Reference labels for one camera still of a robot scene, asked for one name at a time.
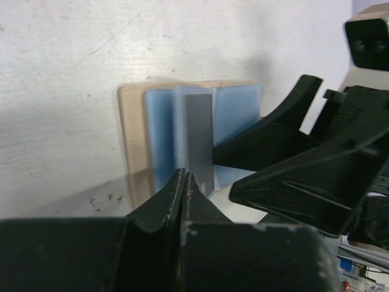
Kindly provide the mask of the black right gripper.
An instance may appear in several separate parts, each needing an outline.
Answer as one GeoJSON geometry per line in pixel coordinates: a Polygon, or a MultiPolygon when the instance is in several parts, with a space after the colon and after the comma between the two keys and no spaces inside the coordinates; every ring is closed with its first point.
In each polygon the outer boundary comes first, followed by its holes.
{"type": "Polygon", "coordinates": [[[300,127],[321,84],[302,75],[270,114],[215,146],[213,163],[254,172],[271,166],[235,182],[230,200],[338,237],[386,171],[388,91],[349,87],[318,146],[300,127]]]}

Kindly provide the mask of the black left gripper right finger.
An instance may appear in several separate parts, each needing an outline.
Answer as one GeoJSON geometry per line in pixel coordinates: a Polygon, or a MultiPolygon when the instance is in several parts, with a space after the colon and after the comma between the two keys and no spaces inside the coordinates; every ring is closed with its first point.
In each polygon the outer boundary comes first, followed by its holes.
{"type": "Polygon", "coordinates": [[[339,291],[332,254],[300,224],[234,223],[188,174],[182,194],[182,291],[339,291]]]}

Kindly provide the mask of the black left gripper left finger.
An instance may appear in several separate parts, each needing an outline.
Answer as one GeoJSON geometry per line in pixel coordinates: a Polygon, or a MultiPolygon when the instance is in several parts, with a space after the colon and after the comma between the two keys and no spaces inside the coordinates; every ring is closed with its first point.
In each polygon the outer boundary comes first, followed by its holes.
{"type": "Polygon", "coordinates": [[[174,291],[186,172],[124,217],[1,221],[2,291],[174,291]]]}

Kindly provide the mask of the grey credit card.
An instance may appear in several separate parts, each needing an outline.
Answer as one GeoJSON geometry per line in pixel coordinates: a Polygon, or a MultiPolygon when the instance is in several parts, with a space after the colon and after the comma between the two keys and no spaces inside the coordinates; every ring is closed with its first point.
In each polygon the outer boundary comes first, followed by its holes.
{"type": "Polygon", "coordinates": [[[187,170],[196,175],[202,193],[209,196],[214,189],[212,95],[186,95],[185,106],[187,170]]]}

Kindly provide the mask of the beige leather card holder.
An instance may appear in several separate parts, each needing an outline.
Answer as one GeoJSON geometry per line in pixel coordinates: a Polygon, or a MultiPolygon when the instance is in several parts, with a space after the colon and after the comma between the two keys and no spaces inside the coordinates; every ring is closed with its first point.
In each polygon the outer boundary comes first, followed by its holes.
{"type": "Polygon", "coordinates": [[[119,88],[119,108],[122,123],[123,141],[129,176],[129,187],[133,208],[137,209],[154,194],[151,151],[148,135],[148,118],[144,101],[150,89],[172,89],[179,85],[196,88],[220,88],[235,85],[251,85],[249,80],[208,80],[185,82],[126,83],[119,88]]]}

